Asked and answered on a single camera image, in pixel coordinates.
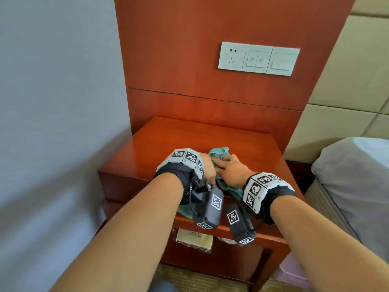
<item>white wall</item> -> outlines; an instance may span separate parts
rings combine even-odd
[[[0,0],[0,287],[47,291],[131,135],[114,0]]]

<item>electrical outlet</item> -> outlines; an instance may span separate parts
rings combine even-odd
[[[219,58],[219,68],[241,71],[245,53],[246,44],[222,42]]]

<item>reddish-brown wood panel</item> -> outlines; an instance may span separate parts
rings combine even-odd
[[[244,103],[128,90],[132,133],[153,116],[271,134],[284,152],[300,119],[299,111]]]
[[[115,0],[127,87],[302,111],[354,0]],[[300,48],[292,76],[219,70],[222,41]]]

